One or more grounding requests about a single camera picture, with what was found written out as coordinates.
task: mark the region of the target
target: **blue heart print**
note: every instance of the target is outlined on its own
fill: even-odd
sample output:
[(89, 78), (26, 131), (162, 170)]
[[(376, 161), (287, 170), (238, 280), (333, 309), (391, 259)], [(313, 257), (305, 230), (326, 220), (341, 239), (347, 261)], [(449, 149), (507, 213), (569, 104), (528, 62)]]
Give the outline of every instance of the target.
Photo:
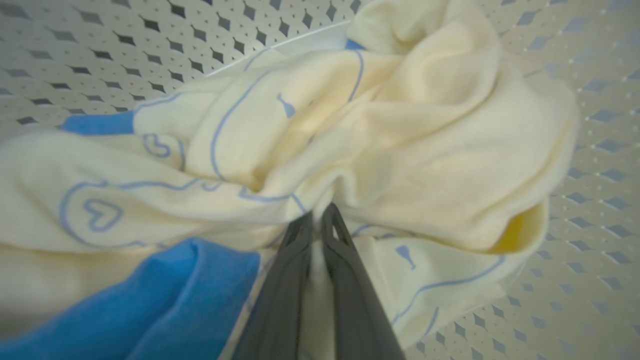
[(84, 202), (83, 207), (92, 215), (88, 225), (94, 233), (103, 233), (111, 229), (122, 218), (122, 209), (104, 200), (89, 199)]
[(160, 140), (158, 140), (157, 134), (142, 135), (142, 145), (144, 145), (145, 150), (147, 150), (149, 154), (157, 156), (158, 158), (166, 158), (171, 154), (171, 148), (161, 143)]

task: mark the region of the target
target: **cream towel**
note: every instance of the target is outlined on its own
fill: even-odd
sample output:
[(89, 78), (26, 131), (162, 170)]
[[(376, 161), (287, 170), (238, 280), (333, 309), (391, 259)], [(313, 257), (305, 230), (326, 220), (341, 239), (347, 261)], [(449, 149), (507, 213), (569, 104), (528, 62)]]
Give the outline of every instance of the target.
[[(4, 144), (0, 242), (111, 258), (94, 279), (50, 274), (46, 253), (28, 255), (33, 264), (5, 256), (0, 286), (12, 294), (0, 309), (54, 313), (121, 280), (118, 258), (137, 263), (192, 235), (264, 249), (331, 201), (402, 346), (500, 296), (545, 233), (546, 197), (575, 143), (572, 93), (524, 78), (471, 0), (375, 1), (348, 35), (367, 51), (260, 53), (243, 72), (139, 104), (131, 135)], [(87, 255), (74, 256), (56, 261), (84, 272)], [(313, 309), (328, 291), (315, 264), (306, 316), (321, 322), (330, 316)], [(36, 299), (59, 277), (74, 296), (52, 285)], [(304, 345), (327, 358), (330, 332), (309, 326), (318, 333)]]

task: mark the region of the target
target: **yellow fabric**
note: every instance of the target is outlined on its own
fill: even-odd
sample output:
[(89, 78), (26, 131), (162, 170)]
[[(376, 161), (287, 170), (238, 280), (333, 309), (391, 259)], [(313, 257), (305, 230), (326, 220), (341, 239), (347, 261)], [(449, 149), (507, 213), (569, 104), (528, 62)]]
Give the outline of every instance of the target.
[[(133, 135), (4, 144), (0, 243), (117, 249), (109, 256), (123, 263), (194, 235), (259, 250), (334, 201), (403, 346), (500, 296), (496, 284), (540, 243), (546, 196), (568, 169), (573, 94), (544, 74), (524, 78), (471, 0), (375, 1), (348, 35), (367, 51), (267, 51), (244, 71), (139, 105)], [(126, 273), (81, 277), (83, 255), (49, 256), (0, 263), (20, 278), (0, 275), (13, 294), (0, 309), (22, 299), (55, 313)], [(73, 274), (48, 272), (55, 263)], [(307, 299), (318, 322), (323, 271), (319, 260)], [(60, 278), (73, 279), (74, 296), (55, 288)], [(38, 287), (48, 298), (34, 299)], [(305, 346), (327, 358), (318, 339), (330, 342), (330, 324), (308, 324)]]

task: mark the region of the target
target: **blue fabric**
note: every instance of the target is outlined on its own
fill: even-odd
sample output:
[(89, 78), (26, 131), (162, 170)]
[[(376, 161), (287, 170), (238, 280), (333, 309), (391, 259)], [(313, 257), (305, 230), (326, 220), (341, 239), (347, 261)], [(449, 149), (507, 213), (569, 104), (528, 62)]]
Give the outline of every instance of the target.
[(364, 50), (364, 46), (357, 42), (347, 39), (347, 44), (344, 46), (345, 50)]
[(259, 266), (256, 252), (184, 240), (149, 257), (126, 281), (0, 343), (0, 359), (215, 360)]
[(80, 135), (133, 134), (133, 111), (71, 116), (62, 125), (62, 129)]

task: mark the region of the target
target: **cloth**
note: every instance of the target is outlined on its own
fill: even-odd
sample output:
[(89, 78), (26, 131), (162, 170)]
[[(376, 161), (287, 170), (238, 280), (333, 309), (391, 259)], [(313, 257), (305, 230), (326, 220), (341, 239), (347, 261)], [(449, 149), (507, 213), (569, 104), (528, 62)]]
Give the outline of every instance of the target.
[(0, 344), (3, 359), (217, 359), (260, 272), (260, 254), (191, 238), (126, 281)]
[[(348, 36), (364, 50), (266, 50), (129, 113), (10, 140), (0, 242), (113, 256), (98, 281), (107, 286), (123, 279), (109, 269), (118, 257), (196, 235), (268, 249), (291, 220), (334, 201), (402, 346), (503, 295), (500, 281), (540, 244), (547, 195), (568, 169), (573, 94), (542, 73), (523, 77), (471, 0), (378, 0)], [(302, 341), (328, 359), (330, 286), (314, 259), (313, 336)], [(13, 290), (0, 295), (7, 313), (82, 299), (49, 285), (59, 279), (47, 266), (0, 266), (12, 274), (0, 277)], [(71, 279), (73, 294), (88, 292), (90, 277)]]

